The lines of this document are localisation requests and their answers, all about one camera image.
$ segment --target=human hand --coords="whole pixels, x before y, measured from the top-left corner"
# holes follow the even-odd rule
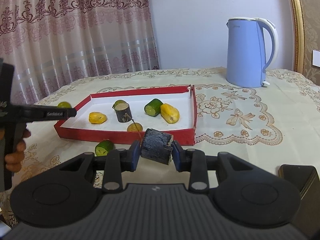
[[[0,140],[2,140],[4,136],[4,129],[0,129]],[[23,138],[28,138],[31,136],[31,133],[26,129],[23,132]],[[24,159],[24,150],[26,149],[26,143],[23,139],[20,140],[17,144],[16,151],[14,153],[7,154],[4,157],[4,161],[6,162],[5,167],[7,170],[12,172],[18,172],[21,170],[21,162]]]

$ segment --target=dark cylindrical piece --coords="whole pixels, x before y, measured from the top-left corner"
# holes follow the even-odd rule
[[[116,105],[115,111],[119,122],[129,122],[132,120],[132,114],[128,103]]]

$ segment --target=kettle handle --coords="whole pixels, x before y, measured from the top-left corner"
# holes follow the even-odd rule
[[[276,30],[276,26],[272,22],[264,18],[256,18],[256,19],[258,21],[258,24],[269,32],[271,36],[271,41],[272,41],[272,51],[271,51],[270,59],[262,68],[263,73],[265,73],[266,68],[276,60],[276,57],[278,55],[279,37],[278,37],[278,32]]]

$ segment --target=curtain fold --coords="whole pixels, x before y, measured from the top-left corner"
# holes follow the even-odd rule
[[[0,0],[0,13],[14,103],[88,76],[159,69],[148,0]]]

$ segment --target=gold frame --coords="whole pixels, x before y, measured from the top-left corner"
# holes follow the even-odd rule
[[[301,0],[290,0],[294,22],[294,68],[295,72],[303,74],[305,64],[305,28]]]

